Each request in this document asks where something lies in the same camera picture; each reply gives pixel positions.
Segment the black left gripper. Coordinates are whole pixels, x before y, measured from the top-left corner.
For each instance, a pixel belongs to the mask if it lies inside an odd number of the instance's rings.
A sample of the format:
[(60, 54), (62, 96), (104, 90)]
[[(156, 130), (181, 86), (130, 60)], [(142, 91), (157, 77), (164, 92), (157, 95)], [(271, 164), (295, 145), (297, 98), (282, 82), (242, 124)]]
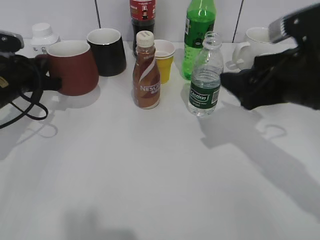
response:
[(16, 54), (25, 47), (18, 33), (0, 31), (0, 107), (8, 105), (22, 94), (35, 91), (56, 91), (62, 88), (60, 77), (37, 76), (49, 71), (47, 56), (28, 58)]

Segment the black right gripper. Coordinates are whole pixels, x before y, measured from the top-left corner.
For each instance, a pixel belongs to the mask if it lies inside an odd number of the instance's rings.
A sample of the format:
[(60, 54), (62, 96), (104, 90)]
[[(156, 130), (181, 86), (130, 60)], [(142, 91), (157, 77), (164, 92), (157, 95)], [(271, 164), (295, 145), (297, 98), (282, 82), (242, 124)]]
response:
[(252, 69), (224, 72), (221, 85), (246, 110), (280, 103), (320, 108), (320, 5), (298, 9), (268, 26), (273, 44), (293, 38), (296, 47), (256, 57)]

